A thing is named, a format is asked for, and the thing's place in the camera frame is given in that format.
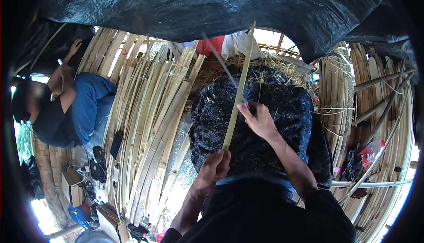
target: blue jeans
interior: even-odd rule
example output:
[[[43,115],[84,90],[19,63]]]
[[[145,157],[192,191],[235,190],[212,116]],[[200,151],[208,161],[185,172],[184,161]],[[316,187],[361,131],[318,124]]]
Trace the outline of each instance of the blue jeans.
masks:
[[[106,125],[116,88],[109,80],[93,73],[82,72],[75,79],[76,96],[71,115],[83,145],[90,141],[95,127]]]

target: cardboard box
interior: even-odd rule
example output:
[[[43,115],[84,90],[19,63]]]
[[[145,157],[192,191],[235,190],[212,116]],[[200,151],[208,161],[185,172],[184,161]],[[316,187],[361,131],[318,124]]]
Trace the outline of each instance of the cardboard box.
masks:
[[[68,172],[62,172],[62,190],[72,207],[80,206],[84,201],[82,188],[77,184],[82,181],[82,176],[73,168]]]
[[[116,243],[126,243],[129,239],[124,219],[119,219],[114,210],[106,205],[97,206],[97,216],[102,230]]]

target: tree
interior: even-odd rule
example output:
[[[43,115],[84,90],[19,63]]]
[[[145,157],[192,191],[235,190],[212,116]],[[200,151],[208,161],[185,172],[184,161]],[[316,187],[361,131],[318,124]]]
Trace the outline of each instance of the tree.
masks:
[[[18,148],[19,157],[23,160],[28,159],[33,154],[30,131],[26,125],[19,126],[19,133],[16,137],[16,146]]]

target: bamboo pile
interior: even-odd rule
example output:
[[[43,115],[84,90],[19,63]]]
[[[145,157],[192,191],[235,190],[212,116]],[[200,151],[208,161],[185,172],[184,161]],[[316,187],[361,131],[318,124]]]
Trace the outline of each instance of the bamboo pile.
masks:
[[[358,242],[373,242],[399,198],[402,184],[410,182],[405,180],[405,174],[413,145],[412,93],[409,84],[413,71],[404,72],[399,91],[394,92],[402,63],[394,65],[389,57],[385,57],[383,62],[373,48],[366,52],[360,44],[352,43],[349,46],[350,57],[347,46],[339,43],[326,57],[320,59],[319,109],[334,167],[343,165],[350,145],[367,145],[365,141],[383,115],[390,95],[395,94],[388,116],[383,119],[372,138],[372,141],[389,141],[379,160],[371,167],[364,168],[359,180],[361,182],[342,182],[341,172],[333,174],[331,192],[341,203],[347,217],[358,227]],[[350,72],[350,62],[354,68],[354,77]],[[390,76],[390,79],[384,78],[383,81],[382,77],[385,76]],[[361,84],[361,89],[353,86],[353,80],[356,85]],[[366,82],[374,85],[363,86]],[[404,171],[395,172],[395,167]],[[361,191],[365,193],[351,197],[358,187],[362,187]],[[296,193],[293,199],[300,207],[305,206]]]
[[[345,42],[320,59],[319,113],[333,157],[333,167],[341,167],[346,156],[353,117],[353,75]]]
[[[355,70],[357,84],[364,83],[372,79],[400,72],[403,65],[401,62],[397,66],[389,57],[385,57],[385,64],[382,59],[370,49],[368,53],[360,44],[351,44],[352,64]],[[357,92],[358,116],[376,105],[379,101],[387,97],[396,87],[396,79],[381,82],[373,87]],[[359,142],[361,145],[368,138],[380,119],[384,107],[379,108],[367,120],[370,126],[357,126],[352,129],[352,142]],[[413,145],[412,136],[412,94],[407,81],[407,85],[399,90],[391,106],[388,117],[383,121],[381,127],[376,131],[373,141],[387,140],[393,130],[393,138],[387,144],[385,153],[371,170],[368,177],[369,182],[397,182],[405,180],[404,172],[395,172],[395,167],[407,169],[409,167],[410,155]],[[368,171],[368,166],[364,168],[363,174]],[[366,189],[363,198],[349,198],[342,207],[348,217],[354,221],[354,225],[364,231],[358,231],[358,242],[371,242],[375,239],[379,230],[384,226],[387,217],[394,207],[394,203],[399,197],[401,186],[375,187]],[[346,194],[347,189],[342,189],[336,196],[341,199]]]
[[[155,227],[189,147],[187,139],[164,183],[178,125],[205,57],[199,56],[192,63],[198,43],[195,41],[175,63],[171,60],[172,51],[167,55],[168,42],[149,39],[147,51],[137,56],[144,42],[144,36],[100,28],[78,71],[108,78],[111,63],[118,57],[109,77],[119,82],[103,139],[108,162],[105,191],[109,203],[128,222],[137,226],[143,217],[150,216],[149,222]],[[156,53],[152,51],[154,43],[161,45]],[[116,54],[120,48],[129,51],[131,47],[128,58],[126,53]],[[123,142],[114,160],[109,150],[116,132],[122,135]]]

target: blue patterned fabric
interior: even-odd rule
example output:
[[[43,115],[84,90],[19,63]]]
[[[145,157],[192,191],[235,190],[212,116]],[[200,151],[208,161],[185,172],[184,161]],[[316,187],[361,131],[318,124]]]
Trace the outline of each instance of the blue patterned fabric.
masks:
[[[233,73],[240,80],[240,73]],[[223,75],[199,92],[193,101],[190,130],[192,162],[197,172],[205,159],[222,147],[230,120],[237,90],[230,79]],[[283,72],[266,66],[254,66],[248,72],[243,91],[249,101],[263,103],[269,108],[279,133],[289,146],[308,164],[310,156],[319,176],[315,176],[322,188],[331,184],[332,166],[321,124],[313,123],[313,104],[308,92],[293,86]],[[308,148],[312,125],[318,126],[322,136],[314,139],[320,150]],[[247,126],[239,113],[230,148],[232,157],[228,176],[255,168],[271,168],[284,172],[274,150]]]

